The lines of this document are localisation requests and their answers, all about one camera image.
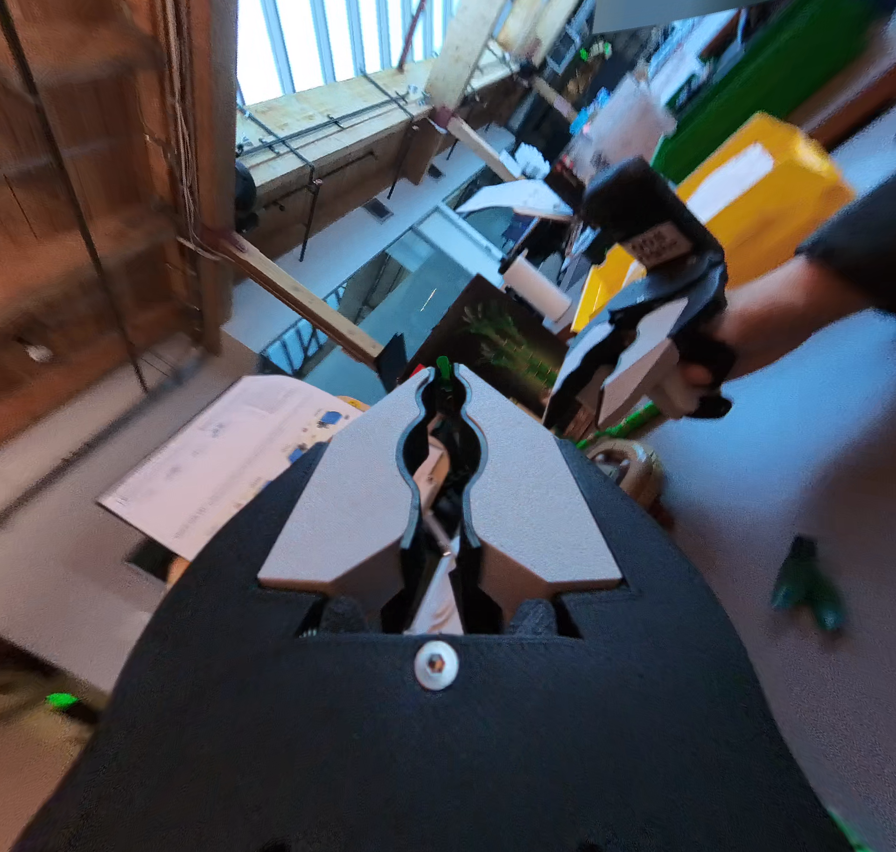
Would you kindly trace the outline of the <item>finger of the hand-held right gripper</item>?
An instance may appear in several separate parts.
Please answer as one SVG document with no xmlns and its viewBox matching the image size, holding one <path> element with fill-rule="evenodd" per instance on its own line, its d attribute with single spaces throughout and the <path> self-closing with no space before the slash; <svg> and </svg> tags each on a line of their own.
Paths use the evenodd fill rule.
<svg viewBox="0 0 896 852">
<path fill-rule="evenodd" d="M 675 370 L 679 354 L 670 334 L 686 307 L 687 299 L 675 299 L 639 321 L 633 343 L 620 355 L 601 386 L 599 429 L 620 422 L 648 391 Z"/>
<path fill-rule="evenodd" d="M 595 423 L 603 398 L 603 386 L 635 331 L 610 321 L 592 321 L 569 346 L 546 401 L 542 424 L 555 433 L 566 433 L 580 417 Z"/>
</svg>

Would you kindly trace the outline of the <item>green twig with oval leaves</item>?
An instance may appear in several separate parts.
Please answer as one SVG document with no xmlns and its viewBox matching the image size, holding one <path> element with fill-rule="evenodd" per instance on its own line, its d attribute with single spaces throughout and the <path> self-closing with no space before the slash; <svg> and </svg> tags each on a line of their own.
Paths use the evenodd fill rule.
<svg viewBox="0 0 896 852">
<path fill-rule="evenodd" d="M 807 608 L 822 632 L 834 634 L 845 624 L 846 608 L 841 592 L 821 568 L 817 548 L 809 536 L 793 538 L 778 569 L 770 604 L 777 611 Z"/>
</svg>

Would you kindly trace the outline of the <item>black toy set box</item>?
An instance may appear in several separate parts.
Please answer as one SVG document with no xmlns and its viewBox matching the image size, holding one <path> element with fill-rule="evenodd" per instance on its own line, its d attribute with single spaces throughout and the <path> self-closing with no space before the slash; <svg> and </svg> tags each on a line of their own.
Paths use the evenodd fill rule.
<svg viewBox="0 0 896 852">
<path fill-rule="evenodd" d="M 400 376 L 407 380 L 446 356 L 466 365 L 506 398 L 543 418 L 566 356 L 566 343 L 543 319 L 475 275 L 414 353 Z"/>
</svg>

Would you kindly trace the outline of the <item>person's right forearm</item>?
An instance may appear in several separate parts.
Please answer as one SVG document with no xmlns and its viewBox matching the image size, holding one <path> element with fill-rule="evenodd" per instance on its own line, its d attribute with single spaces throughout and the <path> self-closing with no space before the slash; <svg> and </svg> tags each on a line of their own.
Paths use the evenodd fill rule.
<svg viewBox="0 0 896 852">
<path fill-rule="evenodd" d="M 863 310 L 895 310 L 895 177 L 843 208 L 768 276 L 762 365 Z"/>
</svg>

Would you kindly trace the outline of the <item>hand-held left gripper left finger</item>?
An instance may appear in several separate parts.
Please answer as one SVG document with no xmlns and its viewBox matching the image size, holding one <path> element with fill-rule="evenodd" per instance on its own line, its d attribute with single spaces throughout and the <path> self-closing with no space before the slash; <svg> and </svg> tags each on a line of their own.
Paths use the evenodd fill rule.
<svg viewBox="0 0 896 852">
<path fill-rule="evenodd" d="M 257 573 L 262 589 L 349 598 L 386 634 L 406 634 L 431 576 L 415 469 L 426 460 L 429 368 L 325 446 Z"/>
</svg>

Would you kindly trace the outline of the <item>tan brick-built pot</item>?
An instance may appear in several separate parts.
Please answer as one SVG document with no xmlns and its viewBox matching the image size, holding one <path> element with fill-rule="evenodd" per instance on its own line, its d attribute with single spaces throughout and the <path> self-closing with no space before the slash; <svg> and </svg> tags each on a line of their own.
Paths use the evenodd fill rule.
<svg viewBox="0 0 896 852">
<path fill-rule="evenodd" d="M 650 446 L 639 441 L 603 437 L 591 444 L 585 455 L 644 510 L 653 510 L 658 504 L 665 475 Z"/>
</svg>

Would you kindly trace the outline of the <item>green brick bamboo stalk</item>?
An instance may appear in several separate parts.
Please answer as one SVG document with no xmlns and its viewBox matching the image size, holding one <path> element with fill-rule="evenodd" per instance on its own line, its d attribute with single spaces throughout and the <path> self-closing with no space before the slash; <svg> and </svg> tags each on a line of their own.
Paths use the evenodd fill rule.
<svg viewBox="0 0 896 852">
<path fill-rule="evenodd" d="M 657 420 L 660 420 L 663 414 L 658 407 L 652 402 L 638 408 L 631 414 L 627 415 L 621 422 L 607 428 L 592 433 L 587 438 L 575 443 L 579 450 L 585 450 L 588 447 L 605 439 L 611 440 L 628 440 L 633 438 L 639 432 L 650 428 Z"/>
</svg>

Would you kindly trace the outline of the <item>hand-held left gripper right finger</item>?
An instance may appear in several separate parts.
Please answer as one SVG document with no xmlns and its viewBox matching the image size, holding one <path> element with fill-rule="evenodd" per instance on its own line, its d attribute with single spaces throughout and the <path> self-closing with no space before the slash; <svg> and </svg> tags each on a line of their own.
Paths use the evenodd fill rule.
<svg viewBox="0 0 896 852">
<path fill-rule="evenodd" d="M 454 366 L 461 456 L 454 593 L 466 634 L 500 634 L 528 600 L 623 585 L 559 441 L 466 365 Z"/>
</svg>

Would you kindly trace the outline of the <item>person's right hand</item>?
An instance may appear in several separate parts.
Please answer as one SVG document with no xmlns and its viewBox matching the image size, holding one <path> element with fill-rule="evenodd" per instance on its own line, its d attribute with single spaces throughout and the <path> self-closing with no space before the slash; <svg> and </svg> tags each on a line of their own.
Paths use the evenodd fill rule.
<svg viewBox="0 0 896 852">
<path fill-rule="evenodd" d="M 790 332 L 790 305 L 770 277 L 734 289 L 726 308 L 705 333 L 734 355 L 726 380 L 736 380 L 776 361 Z"/>
</svg>

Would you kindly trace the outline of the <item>printed instruction sheet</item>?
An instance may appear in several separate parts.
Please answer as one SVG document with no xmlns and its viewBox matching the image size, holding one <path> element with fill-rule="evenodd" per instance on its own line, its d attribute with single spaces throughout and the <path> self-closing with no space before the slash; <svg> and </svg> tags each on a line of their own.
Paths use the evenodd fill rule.
<svg viewBox="0 0 896 852">
<path fill-rule="evenodd" d="M 191 562 L 264 487 L 366 409 L 288 376 L 242 377 L 97 504 Z"/>
</svg>

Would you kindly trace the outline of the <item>green plastic bin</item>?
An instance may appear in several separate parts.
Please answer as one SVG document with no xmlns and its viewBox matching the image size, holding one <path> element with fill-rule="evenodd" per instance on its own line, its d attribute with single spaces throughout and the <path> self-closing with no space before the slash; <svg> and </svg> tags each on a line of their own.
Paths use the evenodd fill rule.
<svg viewBox="0 0 896 852">
<path fill-rule="evenodd" d="M 868 0 L 792 0 L 700 91 L 652 167 L 680 183 L 755 113 L 788 117 L 864 51 L 876 17 Z"/>
</svg>

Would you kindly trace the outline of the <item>grey desk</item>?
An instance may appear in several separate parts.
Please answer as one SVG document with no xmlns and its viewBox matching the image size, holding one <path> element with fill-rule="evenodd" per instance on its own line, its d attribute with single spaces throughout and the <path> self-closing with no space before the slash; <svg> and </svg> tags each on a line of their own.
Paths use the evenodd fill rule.
<svg viewBox="0 0 896 852">
<path fill-rule="evenodd" d="M 675 538 L 562 448 L 621 589 L 557 632 L 308 636 L 249 575 L 323 454 L 230 521 L 161 604 L 86 749 L 12 850 L 894 850 L 894 318 L 865 311 L 651 433 Z M 770 604 L 813 538 L 846 621 Z"/>
</svg>

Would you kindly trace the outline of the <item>yellow plastic bin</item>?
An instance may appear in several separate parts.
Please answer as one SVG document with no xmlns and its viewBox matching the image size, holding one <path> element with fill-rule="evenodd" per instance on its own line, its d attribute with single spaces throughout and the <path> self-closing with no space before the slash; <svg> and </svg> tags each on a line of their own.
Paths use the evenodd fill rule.
<svg viewBox="0 0 896 852">
<path fill-rule="evenodd" d="M 855 193 L 825 150 L 794 125 L 756 112 L 739 128 L 687 129 L 684 141 L 664 139 L 653 166 L 676 186 L 679 198 L 721 245 L 728 284 L 743 286 L 776 269 L 800 242 L 848 204 Z M 606 131 L 586 125 L 575 138 L 596 148 L 589 166 L 614 163 L 611 155 L 640 155 L 630 141 L 613 141 Z M 666 221 L 632 241 L 610 248 L 604 264 L 591 269 L 573 331 L 587 322 L 625 286 L 649 268 L 689 256 L 699 243 Z"/>
</svg>

